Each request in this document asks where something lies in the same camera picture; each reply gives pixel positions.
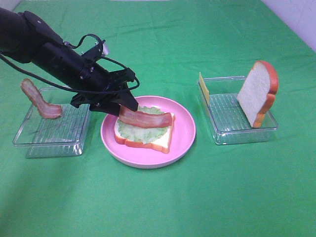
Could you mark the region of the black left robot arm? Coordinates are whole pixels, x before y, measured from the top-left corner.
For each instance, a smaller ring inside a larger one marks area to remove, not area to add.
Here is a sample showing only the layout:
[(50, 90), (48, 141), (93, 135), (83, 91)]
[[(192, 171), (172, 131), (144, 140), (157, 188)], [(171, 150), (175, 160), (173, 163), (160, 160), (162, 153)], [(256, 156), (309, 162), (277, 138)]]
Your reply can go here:
[(0, 10), (0, 58), (14, 69), (54, 85), (33, 73), (27, 72), (10, 61), (34, 63), (65, 86), (57, 88), (71, 91), (76, 95), (71, 105), (78, 108), (89, 104), (91, 111), (105, 112), (118, 116), (121, 106), (132, 111), (138, 109), (138, 102), (131, 94), (128, 82), (138, 82), (135, 73), (128, 67), (109, 72), (97, 64), (107, 59), (105, 40), (90, 34), (97, 44), (82, 55), (75, 49), (82, 44), (72, 45), (56, 34), (40, 17), (32, 12), (14, 13)]

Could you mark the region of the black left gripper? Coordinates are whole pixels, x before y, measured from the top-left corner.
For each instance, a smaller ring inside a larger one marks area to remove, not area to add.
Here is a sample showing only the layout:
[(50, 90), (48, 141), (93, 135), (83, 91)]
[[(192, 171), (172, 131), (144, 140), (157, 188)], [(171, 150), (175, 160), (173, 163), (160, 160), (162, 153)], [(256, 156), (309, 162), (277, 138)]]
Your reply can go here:
[[(129, 88), (127, 85), (128, 82), (136, 81), (136, 75), (130, 68), (106, 57), (108, 53), (106, 42), (102, 40), (82, 55), (85, 63), (80, 79), (83, 84), (82, 91), (92, 95), (89, 110), (116, 117), (119, 116), (121, 107), (137, 111), (138, 102), (130, 92), (136, 87)], [(123, 69), (108, 72), (96, 63), (99, 59), (111, 61)]]

